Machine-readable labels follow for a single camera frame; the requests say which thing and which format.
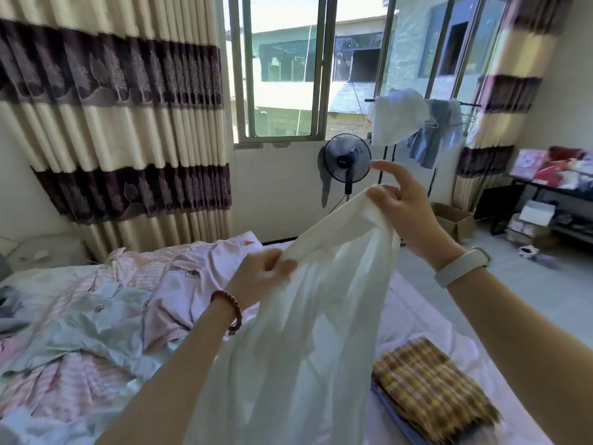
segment white watch strap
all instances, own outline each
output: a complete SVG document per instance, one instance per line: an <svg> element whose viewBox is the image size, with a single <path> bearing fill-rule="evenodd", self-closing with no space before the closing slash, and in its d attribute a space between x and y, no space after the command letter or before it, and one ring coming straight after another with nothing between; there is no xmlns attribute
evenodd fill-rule
<svg viewBox="0 0 593 445"><path fill-rule="evenodd" d="M481 247L473 247L469 252L442 268L435 275L436 282L443 289L457 278L462 277L478 267L488 267L492 256Z"/></svg>

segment fan grille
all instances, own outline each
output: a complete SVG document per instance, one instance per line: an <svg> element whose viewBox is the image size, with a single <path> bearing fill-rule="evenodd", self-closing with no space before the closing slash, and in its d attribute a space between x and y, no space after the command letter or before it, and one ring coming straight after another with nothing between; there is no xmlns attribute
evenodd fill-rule
<svg viewBox="0 0 593 445"><path fill-rule="evenodd" d="M326 143L323 163L330 175L342 183L346 182L346 157L351 157L354 161L351 167L352 183L357 183L367 176L371 150L365 141L354 134L344 133L338 134Z"/></svg>

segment electric fan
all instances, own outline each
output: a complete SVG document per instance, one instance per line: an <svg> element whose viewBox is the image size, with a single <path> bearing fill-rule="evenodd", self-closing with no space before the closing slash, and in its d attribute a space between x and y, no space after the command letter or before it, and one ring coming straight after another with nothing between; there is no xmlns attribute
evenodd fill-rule
<svg viewBox="0 0 593 445"><path fill-rule="evenodd" d="M332 178L345 183L346 201L352 194L352 183L357 183L369 172L371 150L354 134L332 137L323 150L323 163Z"/></svg>

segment folded plaid shirt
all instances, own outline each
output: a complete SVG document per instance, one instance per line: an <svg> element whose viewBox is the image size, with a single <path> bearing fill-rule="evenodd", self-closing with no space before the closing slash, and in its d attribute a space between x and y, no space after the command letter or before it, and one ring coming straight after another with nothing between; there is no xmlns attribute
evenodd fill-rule
<svg viewBox="0 0 593 445"><path fill-rule="evenodd" d="M425 337L383 355L373 376L400 415L429 441L453 441L469 428L500 420L478 384Z"/></svg>

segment bracelet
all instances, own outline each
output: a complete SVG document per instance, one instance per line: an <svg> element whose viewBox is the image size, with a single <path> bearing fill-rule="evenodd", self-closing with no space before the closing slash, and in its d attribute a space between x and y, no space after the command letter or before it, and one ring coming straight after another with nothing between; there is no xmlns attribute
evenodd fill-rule
<svg viewBox="0 0 593 445"><path fill-rule="evenodd" d="M210 297L210 303L216 297L223 297L224 299L226 299L229 303L231 303L233 305L233 308L235 310L236 320L228 328L229 335L232 336L235 332L237 332L239 330L239 328L241 328L241 321L242 321L241 307L239 306L237 299L235 297L233 297L228 292L225 292L223 290L215 290L214 292L212 292L212 296Z"/></svg>

